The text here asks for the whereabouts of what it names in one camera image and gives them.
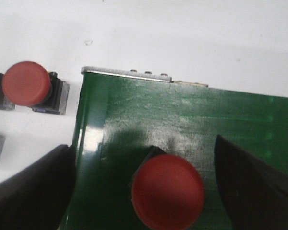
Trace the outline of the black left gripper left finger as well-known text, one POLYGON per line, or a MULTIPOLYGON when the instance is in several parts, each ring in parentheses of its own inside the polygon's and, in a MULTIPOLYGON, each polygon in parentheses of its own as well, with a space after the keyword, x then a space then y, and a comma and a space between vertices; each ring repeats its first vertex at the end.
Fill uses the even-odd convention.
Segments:
POLYGON ((56 230, 76 182, 76 150, 59 145, 0 183, 0 230, 56 230))

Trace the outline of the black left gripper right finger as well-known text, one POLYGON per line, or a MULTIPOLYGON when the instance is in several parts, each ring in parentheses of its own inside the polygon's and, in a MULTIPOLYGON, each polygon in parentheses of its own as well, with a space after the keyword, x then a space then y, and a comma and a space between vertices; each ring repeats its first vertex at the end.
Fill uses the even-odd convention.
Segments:
POLYGON ((216 183, 235 230, 288 230, 288 175, 216 137, 216 183))

